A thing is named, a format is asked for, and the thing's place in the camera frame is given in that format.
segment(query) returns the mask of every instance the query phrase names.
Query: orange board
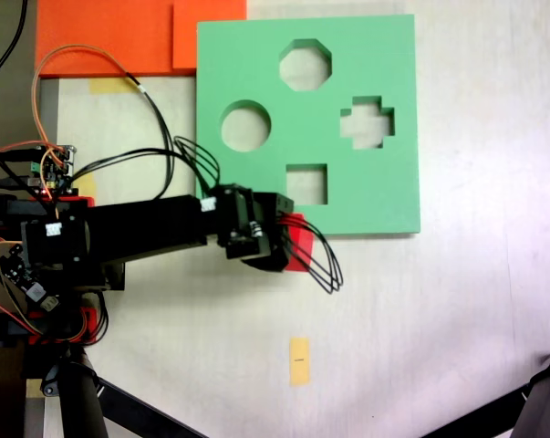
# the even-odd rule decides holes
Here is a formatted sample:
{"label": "orange board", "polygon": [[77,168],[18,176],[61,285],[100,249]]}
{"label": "orange board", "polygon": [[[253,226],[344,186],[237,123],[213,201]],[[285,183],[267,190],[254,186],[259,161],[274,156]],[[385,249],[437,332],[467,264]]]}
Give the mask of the orange board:
{"label": "orange board", "polygon": [[[76,43],[108,50],[137,76],[192,75],[197,22],[245,18],[246,0],[37,0],[36,64]],[[41,76],[118,75],[104,57],[78,50],[54,57]]]}
{"label": "orange board", "polygon": [[[197,24],[201,21],[246,19],[246,1],[176,0],[173,8],[173,69],[180,75],[194,75],[197,67]],[[182,33],[193,36],[183,38]]]}

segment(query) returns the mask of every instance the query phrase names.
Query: wire bundle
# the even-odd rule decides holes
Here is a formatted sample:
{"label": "wire bundle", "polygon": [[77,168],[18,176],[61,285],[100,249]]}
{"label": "wire bundle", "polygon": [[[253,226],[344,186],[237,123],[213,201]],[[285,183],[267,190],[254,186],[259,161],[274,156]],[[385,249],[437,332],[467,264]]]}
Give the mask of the wire bundle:
{"label": "wire bundle", "polygon": [[[344,284],[344,276],[341,272],[341,266],[337,261],[336,254],[323,233],[305,219],[299,219],[290,214],[279,216],[277,223],[283,228],[281,230],[281,238],[286,252],[294,257],[328,294],[333,294],[334,291],[338,291]],[[325,248],[328,268],[323,267],[321,263],[313,258],[313,256],[297,242],[293,242],[288,235],[288,227],[306,230],[317,237]]]}

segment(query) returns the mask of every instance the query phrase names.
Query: white floor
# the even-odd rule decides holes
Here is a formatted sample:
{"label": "white floor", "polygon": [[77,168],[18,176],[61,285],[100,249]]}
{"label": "white floor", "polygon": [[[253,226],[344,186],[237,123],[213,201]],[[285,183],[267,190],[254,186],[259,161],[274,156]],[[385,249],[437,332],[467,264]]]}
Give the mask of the white floor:
{"label": "white floor", "polygon": [[[248,8],[416,16],[422,232],[333,239],[347,283],[332,297],[216,248],[131,263],[109,334],[88,350],[99,374],[212,438],[418,437],[528,381],[550,352],[550,0]],[[144,83],[192,136],[193,79]],[[161,141],[138,95],[91,95],[85,79],[60,81],[57,140],[80,163]],[[98,202],[154,195],[160,166],[95,174]],[[188,193],[178,174],[171,192]],[[289,386],[296,336],[310,339],[303,387]],[[56,405],[45,437],[61,434]]]}

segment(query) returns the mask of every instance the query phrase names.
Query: black metal bracket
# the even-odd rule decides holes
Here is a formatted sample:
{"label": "black metal bracket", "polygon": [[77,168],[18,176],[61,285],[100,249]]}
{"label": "black metal bracket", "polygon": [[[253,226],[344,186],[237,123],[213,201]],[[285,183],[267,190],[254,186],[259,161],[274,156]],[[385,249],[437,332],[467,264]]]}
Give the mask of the black metal bracket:
{"label": "black metal bracket", "polygon": [[207,438],[103,379],[99,401],[105,418],[142,438]]}
{"label": "black metal bracket", "polygon": [[550,356],[530,382],[423,438],[550,438]]}

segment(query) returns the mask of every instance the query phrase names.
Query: green foam board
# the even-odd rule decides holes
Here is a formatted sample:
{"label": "green foam board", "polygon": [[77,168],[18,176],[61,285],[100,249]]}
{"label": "green foam board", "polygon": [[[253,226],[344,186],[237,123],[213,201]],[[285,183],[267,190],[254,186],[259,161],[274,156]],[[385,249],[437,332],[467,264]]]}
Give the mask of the green foam board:
{"label": "green foam board", "polygon": [[[331,58],[331,76],[296,91],[279,63],[314,40]],[[287,168],[325,166],[327,204],[296,205],[322,232],[419,232],[413,16],[200,23],[197,75],[197,140],[218,159],[223,183],[286,193]],[[393,135],[358,150],[341,137],[340,115],[367,99],[393,114]],[[258,150],[235,151],[222,139],[223,119],[239,102],[270,118]]]}

